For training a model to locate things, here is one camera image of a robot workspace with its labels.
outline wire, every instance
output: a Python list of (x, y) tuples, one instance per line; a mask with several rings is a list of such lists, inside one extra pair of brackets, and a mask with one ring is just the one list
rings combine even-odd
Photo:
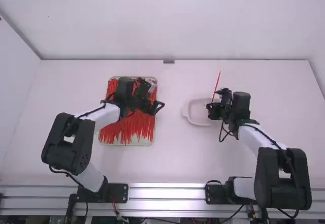
[(113, 196), (110, 194), (110, 199), (111, 199), (111, 201), (112, 201), (112, 206), (113, 206), (113, 212), (114, 212), (114, 214), (116, 215), (116, 216), (118, 216), (120, 213), (117, 211), (117, 209), (116, 209), (116, 204), (115, 204), (115, 200), (114, 200), (114, 198), (113, 198)]
[(210, 181), (207, 181), (207, 183), (205, 184), (205, 188), (208, 186), (208, 183), (210, 183), (210, 182), (216, 182), (216, 183), (219, 183), (221, 186), (223, 186), (223, 184), (219, 180), (210, 180)]
[(49, 168), (50, 168), (50, 171), (53, 172), (53, 173), (58, 173), (58, 174), (65, 174), (66, 177), (70, 177), (76, 184), (78, 184), (79, 186), (81, 186), (82, 188), (85, 188), (84, 185), (82, 185), (80, 182), (78, 182), (73, 176), (71, 173), (69, 172), (64, 172), (64, 171), (57, 171), (57, 170), (54, 170), (52, 165), (49, 165)]
[[(231, 106), (232, 101), (233, 101), (233, 98), (230, 99), (229, 104), (228, 104), (228, 106), (225, 108), (225, 110), (229, 109), (229, 107)], [(224, 120), (225, 120), (224, 117), (223, 117), (223, 119), (222, 119), (221, 129), (220, 129), (220, 133), (219, 133), (219, 142), (220, 142), (220, 143), (222, 143), (222, 142), (226, 139), (226, 137), (227, 137), (228, 135), (230, 135), (230, 136), (234, 136), (234, 134), (232, 134), (231, 131), (227, 131), (227, 130), (224, 128)], [(222, 131), (225, 131), (225, 132), (226, 132), (226, 135), (225, 135), (223, 138), (221, 138)]]
[(269, 214), (266, 208), (261, 209), (261, 219), (264, 224), (269, 224)]
[(143, 218), (140, 222), (133, 222), (133, 221), (131, 221), (131, 219), (129, 218), (129, 223), (130, 223), (130, 224), (141, 224), (141, 223), (143, 223), (145, 220), (146, 220), (146, 218)]
[(92, 111), (88, 111), (88, 112), (86, 112), (86, 113), (84, 113), (84, 114), (82, 114), (82, 115), (80, 115), (80, 116), (78, 116), (78, 117), (76, 117), (76, 118), (74, 118), (74, 120), (70, 123), (70, 125), (66, 128), (66, 130), (62, 133), (62, 135), (61, 135), (61, 137), (60, 137), (60, 139), (58, 140), (58, 142), (60, 142), (63, 138), (64, 138), (64, 136), (66, 135), (66, 133), (67, 133), (67, 131), (69, 131), (71, 128), (72, 128), (72, 126), (78, 121), (78, 119), (80, 119), (81, 117), (84, 117), (84, 116), (88, 116), (88, 115), (90, 115), (90, 114), (92, 114), (92, 113), (94, 113), (94, 112), (96, 112), (96, 111), (99, 111), (99, 110), (101, 110), (101, 109), (103, 109), (103, 108), (105, 108), (106, 107), (106, 101), (101, 101), (101, 103), (102, 102), (104, 102), (104, 105), (103, 106), (100, 106), (100, 107), (98, 107), (98, 108), (96, 108), (96, 109), (94, 109), (94, 110), (92, 110)]
[[(220, 142), (220, 143), (222, 143), (222, 142), (226, 139), (226, 137), (227, 137), (228, 135), (230, 135), (230, 136), (234, 136), (233, 134), (231, 134), (232, 132), (227, 131), (226, 129), (224, 129), (223, 124), (224, 124), (224, 119), (222, 120), (222, 123), (221, 123), (221, 129), (220, 129), (220, 133), (219, 133), (219, 142)], [(222, 131), (225, 131), (225, 132), (226, 132), (226, 135), (225, 135), (223, 138), (221, 138)]]
[(129, 116), (126, 116), (125, 118), (128, 118), (128, 117), (130, 117), (130, 116), (133, 116), (134, 114), (135, 114), (135, 111), (132, 112)]
[[(298, 180), (297, 180), (297, 176), (296, 176), (296, 172), (295, 172), (295, 169), (291, 163), (291, 160), (290, 158), (285, 154), (285, 151), (284, 149), (282, 149), (278, 143), (272, 139), (270, 136), (268, 136), (266, 133), (264, 133), (262, 130), (260, 130), (259, 128), (255, 127), (255, 126), (252, 126), (252, 125), (249, 125), (249, 124), (243, 124), (242, 126), (248, 126), (248, 127), (251, 127), (253, 129), (255, 129), (256, 131), (258, 131), (260, 134), (262, 134), (264, 137), (266, 137), (268, 140), (271, 141), (271, 144), (273, 144), (275, 147), (277, 147), (280, 152), (282, 153), (282, 155), (284, 156), (286, 162), (288, 163), (290, 169), (291, 169), (291, 174), (292, 174), (292, 177), (294, 179), (294, 184), (295, 184), (295, 187), (296, 187), (296, 191), (297, 191), (297, 194), (298, 194), (298, 189), (299, 189), (299, 184), (298, 184)], [(281, 210), (281, 209), (278, 209), (282, 214), (284, 214), (285, 216), (289, 217), (290, 219), (295, 219), (298, 214), (299, 214), (299, 210), (297, 209), (295, 211), (295, 214), (293, 216), (290, 216), (288, 213), (286, 213), (285, 211)]]
[(289, 217), (290, 219), (295, 219), (298, 216), (298, 214), (299, 214), (299, 210), (296, 210), (295, 211), (295, 214), (293, 216), (289, 215), (288, 213), (286, 213), (284, 210), (282, 210), (280, 208), (278, 209), (278, 211), (280, 211), (282, 214), (284, 214), (285, 216)]
[(86, 202), (86, 214), (85, 214), (86, 218), (87, 218), (87, 215), (88, 215), (88, 202)]
[(255, 212), (253, 204), (249, 204), (249, 206), (250, 206), (251, 209)]
[(239, 212), (239, 211), (240, 211), (244, 206), (245, 206), (245, 205), (242, 205), (241, 207), (239, 207), (239, 209), (236, 210), (236, 212), (235, 212), (234, 214), (232, 214), (231, 216), (229, 216), (227, 219), (222, 220), (222, 221), (217, 221), (217, 224), (221, 224), (221, 223), (224, 223), (224, 222), (230, 220), (230, 219), (233, 218), (235, 215), (237, 215), (238, 212)]

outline black mounting bracket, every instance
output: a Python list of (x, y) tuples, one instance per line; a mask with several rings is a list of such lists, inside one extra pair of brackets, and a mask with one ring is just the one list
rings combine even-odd
[(235, 195), (234, 179), (230, 177), (224, 185), (207, 184), (205, 186), (205, 201), (208, 205), (249, 205), (257, 204), (255, 200), (241, 198)]
[(68, 208), (64, 223), (71, 223), (73, 208), (76, 203), (119, 203), (125, 204), (128, 199), (128, 185), (125, 183), (107, 183), (105, 178), (104, 184), (98, 193), (94, 193), (83, 187), (79, 187), (76, 194), (69, 197)]

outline white table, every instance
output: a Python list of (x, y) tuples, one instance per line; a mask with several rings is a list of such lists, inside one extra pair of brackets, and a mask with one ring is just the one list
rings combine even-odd
[(312, 187), (325, 188), (325, 101), (305, 60), (42, 61), (5, 157), (3, 184), (73, 185), (49, 171), (41, 151), (55, 116), (98, 106), (112, 76), (156, 77), (166, 106), (152, 146), (101, 145), (94, 137), (91, 161), (109, 180), (203, 184), (252, 176), (256, 159), (244, 145), (230, 137), (219, 143), (220, 128), (194, 126), (181, 116), (186, 101), (212, 95), (219, 70), (220, 87), (250, 93), (251, 118), (277, 141), (303, 149)]

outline white wall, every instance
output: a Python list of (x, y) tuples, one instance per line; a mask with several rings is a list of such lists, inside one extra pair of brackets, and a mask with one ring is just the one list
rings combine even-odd
[(325, 0), (0, 0), (46, 59), (304, 58), (325, 93)]
[(27, 100), (40, 59), (0, 17), (0, 166)]

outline black cable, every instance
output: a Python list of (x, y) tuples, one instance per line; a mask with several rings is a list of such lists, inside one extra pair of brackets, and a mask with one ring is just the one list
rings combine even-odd
[(284, 214), (285, 216), (289, 217), (290, 219), (295, 219), (298, 216), (298, 214), (299, 214), (299, 210), (296, 210), (295, 211), (295, 214), (293, 216), (289, 215), (288, 213), (286, 213), (284, 210), (282, 210), (280, 208), (278, 209), (278, 211), (280, 211), (282, 214)]
[(269, 224), (269, 214), (266, 208), (261, 209), (261, 219), (264, 224)]
[[(249, 125), (249, 124), (243, 124), (242, 126), (248, 126), (248, 127), (251, 127), (253, 129), (255, 129), (260, 134), (262, 134), (264, 137), (266, 137), (268, 140), (270, 140), (271, 141), (271, 144), (273, 144), (275, 147), (277, 147), (280, 150), (280, 152), (282, 153), (283, 157), (285, 158), (286, 162), (288, 163), (288, 165), (289, 165), (289, 167), (291, 169), (291, 174), (292, 174), (292, 177), (294, 179), (294, 184), (295, 184), (296, 191), (297, 191), (297, 194), (298, 194), (299, 184), (298, 184), (298, 181), (297, 181), (296, 172), (295, 172), (295, 169), (294, 169), (294, 167), (293, 167), (293, 165), (291, 163), (290, 158), (285, 154), (284, 149), (282, 149), (274, 139), (272, 139), (270, 136), (268, 136), (266, 133), (264, 133), (259, 128), (255, 127), (255, 126), (252, 126), (252, 125)], [(284, 214), (285, 216), (289, 217), (290, 219), (295, 219), (298, 216), (298, 214), (299, 214), (299, 210), (296, 210), (295, 211), (295, 214), (293, 216), (290, 216), (288, 213), (286, 213), (285, 211), (283, 211), (281, 209), (278, 209), (278, 210), (282, 214)]]
[(132, 112), (129, 116), (126, 116), (125, 118), (128, 118), (128, 117), (130, 117), (130, 116), (133, 116), (134, 114), (135, 114), (135, 111)]
[(208, 181), (208, 182), (205, 184), (205, 187), (204, 187), (205, 191), (206, 191), (210, 196), (212, 196), (213, 198), (216, 199), (217, 196), (216, 196), (214, 193), (212, 193), (212, 192), (207, 188), (208, 183), (210, 183), (210, 182), (216, 182), (216, 183), (219, 183), (223, 188), (224, 188), (224, 185), (223, 185), (219, 180), (210, 180), (210, 181)]
[(82, 188), (85, 188), (84, 185), (82, 185), (80, 182), (78, 182), (73, 176), (71, 173), (69, 172), (64, 172), (64, 171), (57, 171), (57, 170), (54, 170), (52, 165), (49, 165), (49, 168), (50, 168), (50, 171), (53, 172), (53, 173), (58, 173), (58, 174), (65, 174), (67, 177), (70, 177), (76, 184), (78, 184), (79, 186), (81, 186)]
[(146, 220), (146, 218), (143, 218), (140, 222), (133, 222), (131, 221), (131, 219), (129, 218), (129, 224), (141, 224)]
[[(220, 143), (222, 143), (222, 142), (226, 139), (226, 137), (227, 137), (228, 135), (233, 136), (233, 135), (231, 134), (232, 132), (227, 131), (226, 129), (224, 129), (223, 124), (224, 124), (224, 119), (222, 120), (222, 123), (221, 123), (221, 129), (220, 129), (220, 133), (219, 133), (219, 142), (220, 142)], [(226, 132), (226, 135), (225, 135), (223, 138), (221, 138), (222, 130)]]
[(232, 214), (231, 216), (229, 216), (229, 217), (228, 217), (227, 219), (225, 219), (225, 220), (222, 220), (222, 221), (217, 222), (217, 224), (221, 224), (221, 223), (224, 223), (224, 222), (230, 220), (230, 219), (233, 218), (235, 215), (237, 215), (238, 212), (239, 212), (239, 211), (240, 211), (244, 206), (245, 206), (245, 205), (242, 205), (241, 207), (239, 207), (238, 210), (236, 210), (236, 212), (235, 212), (234, 214)]
[(86, 214), (85, 214), (85, 218), (87, 219), (87, 215), (88, 215), (88, 202), (86, 202)]
[[(227, 110), (229, 109), (229, 107), (231, 106), (232, 101), (233, 101), (233, 98), (230, 99), (228, 106), (225, 108), (226, 111), (227, 111)], [(219, 142), (220, 142), (220, 143), (222, 143), (222, 142), (226, 139), (226, 137), (227, 137), (228, 135), (230, 135), (230, 136), (234, 136), (234, 135), (232, 134), (231, 131), (227, 131), (227, 130), (224, 128), (225, 116), (226, 116), (226, 115), (224, 115), (224, 117), (223, 117), (223, 119), (222, 119), (221, 129), (220, 129), (220, 133), (219, 133)], [(226, 135), (225, 135), (223, 138), (221, 138), (222, 131), (225, 131), (225, 132), (226, 132)]]
[(69, 126), (66, 128), (66, 130), (62, 133), (62, 135), (61, 135), (61, 137), (60, 137), (60, 139), (59, 139), (59, 142), (64, 138), (64, 136), (66, 135), (67, 131), (69, 131), (69, 130), (72, 128), (72, 126), (73, 126), (73, 125), (78, 121), (78, 119), (80, 119), (80, 118), (83, 117), (83, 116), (88, 116), (88, 115), (90, 115), (91, 113), (94, 113), (94, 112), (96, 112), (96, 111), (99, 111), (99, 110), (105, 108), (105, 107), (106, 107), (106, 102), (105, 102), (105, 101), (101, 101), (101, 102), (104, 102), (104, 105), (103, 105), (103, 106), (98, 107), (98, 108), (96, 108), (96, 109), (94, 109), (94, 110), (92, 110), (92, 111), (88, 111), (88, 112), (86, 112), (86, 113), (84, 113), (84, 114), (82, 114), (82, 115), (80, 115), (80, 116), (74, 118), (74, 120), (70, 123), (70, 125), (69, 125)]

